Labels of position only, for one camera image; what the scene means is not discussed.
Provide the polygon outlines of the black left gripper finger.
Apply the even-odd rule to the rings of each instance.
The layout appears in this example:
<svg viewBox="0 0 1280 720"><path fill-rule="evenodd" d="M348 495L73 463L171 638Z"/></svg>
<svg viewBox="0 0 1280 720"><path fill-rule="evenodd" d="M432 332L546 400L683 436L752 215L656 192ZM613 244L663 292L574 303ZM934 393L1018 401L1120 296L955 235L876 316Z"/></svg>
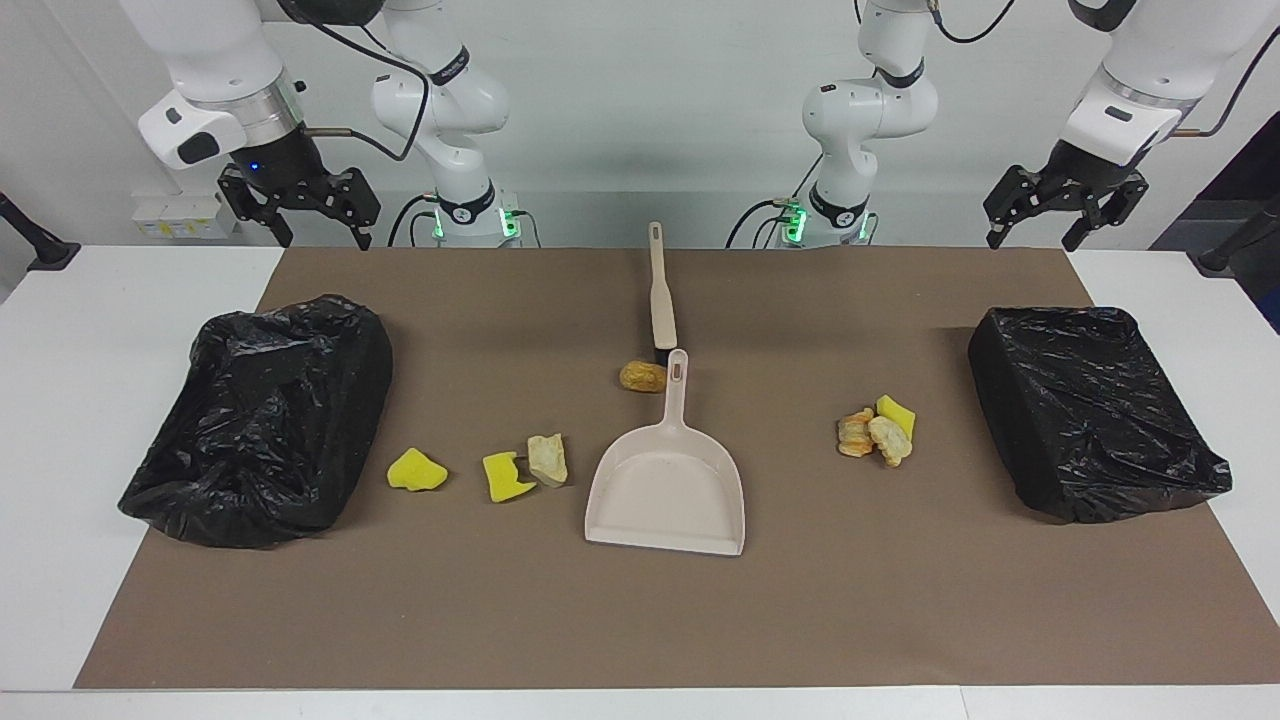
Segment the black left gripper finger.
<svg viewBox="0 0 1280 720"><path fill-rule="evenodd" d="M1062 197L1068 200L1070 209L1080 211L1080 218L1064 234L1064 250L1074 252L1092 232L1105 225L1123 224L1146 196L1148 187L1149 183L1142 173L1130 173L1119 186L1106 193L1103 202L1100 201L1098 191L1085 186L1065 191Z"/></svg>
<svg viewBox="0 0 1280 720"><path fill-rule="evenodd" d="M989 223L986 242L989 249L1000 249L1011 228L1025 219L1038 217L1048 206L1041 193L1041 173L1025 167L1010 167L984 200L984 214Z"/></svg>

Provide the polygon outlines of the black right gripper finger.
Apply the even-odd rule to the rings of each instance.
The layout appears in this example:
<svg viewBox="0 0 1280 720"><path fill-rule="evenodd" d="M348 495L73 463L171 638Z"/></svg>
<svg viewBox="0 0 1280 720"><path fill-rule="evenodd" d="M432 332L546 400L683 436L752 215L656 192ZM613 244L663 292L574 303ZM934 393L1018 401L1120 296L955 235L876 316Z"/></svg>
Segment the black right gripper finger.
<svg viewBox="0 0 1280 720"><path fill-rule="evenodd" d="M292 228L280 214L279 200L260 201L237 165L224 165L218 184L227 205L242 222L253 222L266 228L282 249L288 249L294 238Z"/></svg>
<svg viewBox="0 0 1280 720"><path fill-rule="evenodd" d="M321 197L317 210L325 218L343 224L361 251L370 250L372 227L380 215L381 204L365 174L361 170L326 174L319 190Z"/></svg>

